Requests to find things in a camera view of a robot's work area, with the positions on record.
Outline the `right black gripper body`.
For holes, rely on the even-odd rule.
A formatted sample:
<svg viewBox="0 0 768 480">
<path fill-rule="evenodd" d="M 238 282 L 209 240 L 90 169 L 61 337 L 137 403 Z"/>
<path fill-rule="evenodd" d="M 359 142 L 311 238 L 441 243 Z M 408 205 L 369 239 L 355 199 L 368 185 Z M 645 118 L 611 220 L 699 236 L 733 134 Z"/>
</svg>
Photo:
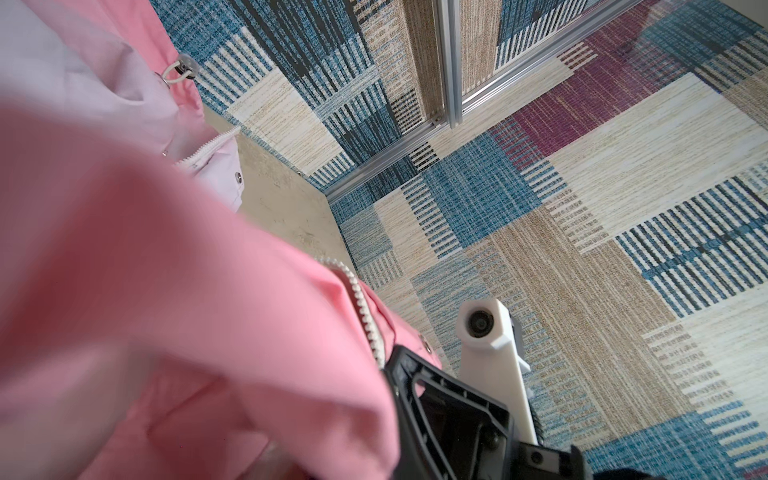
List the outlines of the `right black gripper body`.
<svg viewBox="0 0 768 480">
<path fill-rule="evenodd" d="M 510 479 L 521 480 L 592 480 L 593 471 L 583 453 L 572 445 L 559 451 L 539 445 L 519 444 L 511 464 Z"/>
</svg>

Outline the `pink zip-up jacket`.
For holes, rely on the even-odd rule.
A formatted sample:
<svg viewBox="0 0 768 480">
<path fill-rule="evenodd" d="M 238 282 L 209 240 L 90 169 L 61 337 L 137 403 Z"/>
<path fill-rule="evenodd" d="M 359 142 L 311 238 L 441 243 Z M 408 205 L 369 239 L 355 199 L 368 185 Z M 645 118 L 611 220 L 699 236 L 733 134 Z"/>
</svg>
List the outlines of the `pink zip-up jacket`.
<svg viewBox="0 0 768 480">
<path fill-rule="evenodd" d="M 1 5 L 1 475 L 389 479 L 383 374 L 426 340 L 238 214 L 146 1 Z"/>
</svg>

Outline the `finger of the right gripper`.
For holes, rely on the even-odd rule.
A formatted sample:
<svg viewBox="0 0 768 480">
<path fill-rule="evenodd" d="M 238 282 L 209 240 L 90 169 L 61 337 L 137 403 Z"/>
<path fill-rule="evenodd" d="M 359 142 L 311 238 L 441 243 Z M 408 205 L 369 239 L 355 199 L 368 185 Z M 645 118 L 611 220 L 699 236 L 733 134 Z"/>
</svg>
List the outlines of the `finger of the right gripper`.
<svg viewBox="0 0 768 480">
<path fill-rule="evenodd" d="M 397 345 L 384 370 L 397 411 L 394 479 L 509 479 L 515 425 L 502 403 Z"/>
</svg>

